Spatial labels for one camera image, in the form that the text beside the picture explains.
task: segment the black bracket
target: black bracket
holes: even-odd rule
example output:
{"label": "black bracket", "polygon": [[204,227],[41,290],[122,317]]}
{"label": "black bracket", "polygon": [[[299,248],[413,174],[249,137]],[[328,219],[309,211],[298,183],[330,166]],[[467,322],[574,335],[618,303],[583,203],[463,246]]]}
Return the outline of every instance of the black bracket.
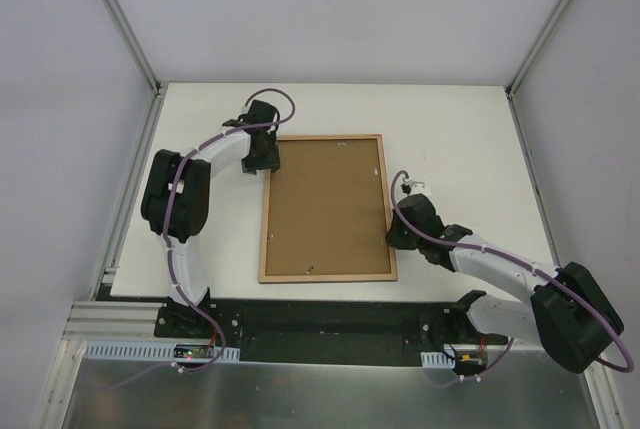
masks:
{"label": "black bracket", "polygon": [[[242,127],[251,124],[266,124],[280,119],[280,113],[271,104],[254,100],[246,114],[237,119],[231,119],[223,126]],[[242,159],[242,171],[247,174],[256,174],[257,171],[272,171],[280,169],[280,152],[278,150],[277,126],[258,129],[246,129],[251,136],[249,154]]]}
{"label": "black bracket", "polygon": [[[558,282],[591,304],[617,334],[622,333],[624,324],[620,316],[587,268],[571,262],[557,272]],[[612,342],[591,314],[551,283],[536,287],[531,307],[542,347],[570,372],[583,372]]]}
{"label": "black bracket", "polygon": [[[480,334],[459,303],[392,303],[210,299],[199,307],[222,327],[242,361],[421,366],[421,352],[474,344]],[[438,343],[430,336],[438,332]],[[189,307],[166,300],[154,335],[210,339],[211,326]],[[488,342],[507,339],[489,335]]]}
{"label": "black bracket", "polygon": [[[162,234],[171,184],[182,159],[178,152],[165,149],[153,157],[140,211],[142,218],[149,221],[151,230],[158,235]],[[211,164],[197,159],[186,163],[169,221],[169,235],[183,244],[190,236],[199,234],[207,222],[210,180]]]}
{"label": "black bracket", "polygon": [[[410,187],[403,185],[403,191]],[[412,225],[428,236],[443,241],[457,242],[465,236],[473,234],[471,229],[452,224],[445,226],[436,213],[435,207],[424,194],[413,194],[398,203],[398,209]],[[411,231],[393,211],[391,227],[385,237],[387,244],[400,250],[414,250],[422,254],[431,264],[439,265],[454,272],[450,252],[452,247],[434,244]]]}

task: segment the black mounting plate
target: black mounting plate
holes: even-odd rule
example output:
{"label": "black mounting plate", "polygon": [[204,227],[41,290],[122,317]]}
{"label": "black mounting plate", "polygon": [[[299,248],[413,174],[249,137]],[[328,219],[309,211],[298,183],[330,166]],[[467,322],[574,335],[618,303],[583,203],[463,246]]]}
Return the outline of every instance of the black mounting plate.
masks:
{"label": "black mounting plate", "polygon": [[[421,352],[440,351],[443,344],[480,342],[466,311],[457,310],[455,303],[206,297],[199,307],[220,324],[227,344],[240,348],[242,361],[411,367],[422,365]],[[167,299],[158,311],[154,335],[212,337],[203,318],[185,317],[182,310],[195,314]],[[487,344],[506,343],[504,336],[487,337]]]}

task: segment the cork board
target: cork board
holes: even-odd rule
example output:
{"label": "cork board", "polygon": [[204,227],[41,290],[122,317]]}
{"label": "cork board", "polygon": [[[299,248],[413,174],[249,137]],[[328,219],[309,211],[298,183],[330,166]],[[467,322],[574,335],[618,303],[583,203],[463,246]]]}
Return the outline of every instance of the cork board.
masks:
{"label": "cork board", "polygon": [[279,138],[265,180],[259,281],[397,281],[381,135]]}

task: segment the cable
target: cable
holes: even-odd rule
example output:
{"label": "cable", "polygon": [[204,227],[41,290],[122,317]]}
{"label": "cable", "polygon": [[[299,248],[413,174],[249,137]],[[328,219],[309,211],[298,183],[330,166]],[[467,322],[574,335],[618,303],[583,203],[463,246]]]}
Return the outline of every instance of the cable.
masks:
{"label": "cable", "polygon": [[460,376],[460,377],[457,377],[455,379],[450,380],[449,382],[445,382],[444,384],[437,384],[437,383],[433,382],[431,379],[429,379],[427,377],[425,371],[422,371],[422,377],[424,377],[424,380],[427,381],[430,386],[433,386],[436,389],[446,389],[447,387],[451,387],[454,384],[458,384],[459,382],[464,382],[464,381],[478,381],[478,382],[480,382],[481,378],[483,378],[484,376],[489,374],[491,371],[493,371],[494,368],[498,364],[500,364],[500,362],[502,362],[502,360],[509,353],[509,351],[511,351],[511,347],[513,347],[514,341],[515,341],[515,339],[513,339],[513,338],[509,339],[509,343],[507,344],[507,347],[504,348],[504,351],[502,351],[502,353],[498,356],[498,358],[495,361],[493,361],[491,363],[491,365],[489,367],[487,367],[484,371],[482,371],[480,374],[476,374],[475,376]]}
{"label": "cable", "polygon": [[277,88],[274,88],[274,87],[267,87],[267,88],[264,88],[264,89],[260,89],[259,91],[256,91],[251,96],[249,96],[249,98],[247,99],[247,101],[245,102],[244,105],[248,106],[249,103],[251,103],[251,101],[256,96],[258,96],[260,94],[263,94],[265,92],[275,92],[277,94],[280,94],[281,96],[284,96],[289,101],[289,103],[291,104],[291,113],[287,117],[285,117],[284,119],[281,119],[281,120],[278,120],[278,121],[275,121],[275,122],[271,121],[271,122],[264,122],[264,123],[259,123],[259,124],[248,124],[248,125],[239,126],[239,127],[232,127],[226,132],[221,132],[219,134],[216,134],[212,138],[207,139],[202,144],[200,144],[197,149],[192,149],[185,156],[182,157],[182,160],[178,164],[178,168],[176,169],[176,173],[175,173],[175,176],[173,178],[173,184],[171,186],[171,191],[169,192],[169,200],[167,201],[167,211],[165,212],[164,222],[163,222],[163,226],[162,226],[162,237],[163,237],[165,243],[167,244],[167,249],[168,249],[167,250],[167,265],[169,267],[169,278],[171,279],[171,284],[176,288],[176,292],[178,293],[178,295],[180,297],[182,297],[182,299],[184,299],[184,301],[189,305],[189,307],[191,307],[191,309],[193,309],[197,314],[199,314],[201,317],[206,319],[207,322],[209,322],[209,324],[211,324],[211,326],[213,326],[214,331],[217,331],[217,333],[220,335],[220,351],[218,352],[218,354],[214,355],[214,357],[212,357],[209,361],[207,361],[206,363],[202,364],[199,367],[189,368],[189,367],[181,366],[180,369],[182,371],[184,371],[184,372],[195,373],[195,372],[204,371],[207,368],[209,368],[211,365],[213,365],[224,354],[224,351],[227,348],[227,340],[225,338],[224,332],[222,331],[222,328],[216,322],[216,320],[213,319],[209,314],[204,312],[202,309],[200,309],[196,304],[194,304],[194,302],[191,301],[187,297],[187,295],[184,293],[184,291],[182,290],[182,287],[180,286],[180,282],[178,281],[178,278],[176,277],[175,268],[173,267],[173,243],[171,242],[171,238],[169,237],[169,223],[171,221],[171,212],[173,211],[173,204],[175,202],[176,192],[177,192],[177,189],[178,189],[178,184],[180,182],[180,177],[182,176],[182,172],[184,171],[184,168],[185,168],[187,162],[189,160],[191,160],[191,158],[193,158],[199,152],[201,152],[204,149],[206,149],[207,147],[209,147],[211,144],[223,139],[227,135],[235,134],[236,132],[240,132],[240,131],[246,131],[247,129],[260,129],[260,128],[268,128],[268,127],[272,127],[272,126],[275,126],[277,128],[281,124],[284,124],[285,122],[290,121],[291,118],[296,113],[296,104],[293,101],[293,99],[291,98],[291,96],[289,96],[289,94],[287,94],[286,92],[282,91],[281,89],[277,89]]}
{"label": "cable", "polygon": [[487,336],[482,334],[480,336],[480,351],[478,352],[478,354],[481,356],[484,356],[484,352],[486,349],[487,349]]}
{"label": "cable", "polygon": [[149,366],[145,369],[143,369],[142,371],[140,371],[139,373],[128,377],[127,379],[124,379],[120,382],[116,382],[115,384],[112,384],[111,386],[106,386],[106,387],[95,387],[92,386],[91,384],[89,384],[88,382],[86,382],[83,378],[80,379],[80,385],[89,388],[92,391],[96,391],[96,392],[107,392],[107,391],[112,391],[113,389],[117,389],[118,387],[122,387],[126,384],[129,384],[130,382],[133,382],[135,380],[140,379],[142,376],[146,376],[147,374],[149,374],[150,372],[155,371],[156,369],[160,369],[161,367],[171,367],[171,362],[159,362],[157,364],[154,364],[152,366]]}
{"label": "cable", "polygon": [[211,346],[213,346],[216,343],[216,339],[218,338],[218,331],[213,331],[213,336],[211,337],[211,340],[209,341],[209,344],[207,345],[207,350],[211,349]]}
{"label": "cable", "polygon": [[280,117],[280,111],[279,111],[277,108],[275,108],[275,110],[276,110],[276,120],[275,120],[275,121],[273,121],[273,122],[280,122],[280,119],[281,119],[281,117]]}
{"label": "cable", "polygon": [[618,365],[612,364],[612,363],[610,363],[608,361],[604,361],[601,358],[596,359],[596,361],[601,363],[601,364],[604,364],[605,366],[607,366],[607,367],[609,367],[609,368],[611,368],[611,369],[613,369],[615,371],[625,372],[625,373],[633,372],[633,370],[635,369],[635,363],[633,362],[633,358],[631,357],[631,353],[629,352],[627,347],[624,345],[624,342],[622,342],[622,339],[620,338],[620,336],[616,333],[616,331],[613,329],[613,327],[611,327],[611,324],[609,324],[609,322],[605,319],[605,317],[602,314],[600,314],[591,304],[589,304],[586,300],[584,300],[582,297],[580,297],[574,291],[572,291],[571,289],[566,287],[564,284],[556,281],[553,277],[551,277],[546,272],[543,272],[543,271],[533,267],[528,262],[523,261],[522,259],[520,259],[520,258],[518,258],[518,257],[516,257],[516,256],[514,256],[512,254],[509,254],[507,252],[501,251],[500,249],[496,249],[496,248],[490,247],[490,246],[481,247],[481,246],[478,246],[476,244],[468,244],[468,243],[464,243],[464,242],[443,241],[441,239],[437,239],[435,237],[429,236],[428,234],[425,234],[420,229],[418,229],[413,224],[411,224],[407,220],[407,218],[404,216],[404,214],[402,214],[402,211],[400,211],[400,209],[398,208],[398,204],[396,202],[395,189],[396,189],[396,184],[398,183],[398,179],[400,179],[401,176],[409,177],[409,173],[407,171],[405,171],[405,170],[401,170],[401,171],[398,171],[398,173],[394,176],[393,181],[391,182],[391,203],[393,205],[393,210],[398,215],[400,220],[412,232],[414,232],[418,236],[422,237],[423,239],[426,239],[427,241],[429,241],[429,242],[431,242],[433,244],[439,244],[441,246],[448,246],[448,247],[461,247],[461,248],[464,248],[464,249],[473,249],[473,250],[477,250],[477,251],[488,252],[489,254],[493,254],[495,256],[498,256],[498,257],[501,257],[503,259],[506,259],[507,261],[513,262],[514,264],[517,264],[518,266],[526,269],[527,271],[531,272],[532,274],[534,274],[536,276],[540,276],[542,279],[544,279],[545,281],[547,281],[547,282],[551,283],[553,286],[555,286],[558,290],[560,290],[561,292],[564,292],[567,296],[571,297],[574,301],[576,301],[578,304],[580,304],[589,314],[591,314],[596,321],[598,321],[598,323],[604,328],[604,330],[607,332],[609,337],[611,337],[611,340],[615,343],[615,345],[620,350],[620,353],[622,354],[622,357],[624,358],[625,363],[627,364],[627,366],[626,367],[618,366]]}
{"label": "cable", "polygon": [[437,346],[437,349],[440,351],[440,353],[444,357],[446,357],[450,361],[458,362],[458,357],[459,357],[458,356],[458,352],[456,351],[456,349],[451,344],[448,344],[448,346],[449,346],[449,349],[451,350],[451,352],[453,353],[453,356],[451,354],[449,354],[445,350],[442,334],[441,334],[441,331],[440,331],[440,325],[441,324],[442,324],[442,320],[441,319],[436,319],[432,323],[431,329],[429,330],[429,340],[435,346]]}

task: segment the metal floor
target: metal floor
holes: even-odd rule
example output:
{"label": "metal floor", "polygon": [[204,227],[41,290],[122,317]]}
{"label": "metal floor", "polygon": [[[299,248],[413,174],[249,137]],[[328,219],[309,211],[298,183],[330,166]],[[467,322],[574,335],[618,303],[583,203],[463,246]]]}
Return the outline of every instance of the metal floor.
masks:
{"label": "metal floor", "polygon": [[[149,363],[84,360],[78,380],[106,387]],[[448,371],[220,364],[160,368],[113,391],[77,383],[64,426],[78,428],[597,428],[582,376],[537,351],[513,351],[479,384],[436,389]]]}

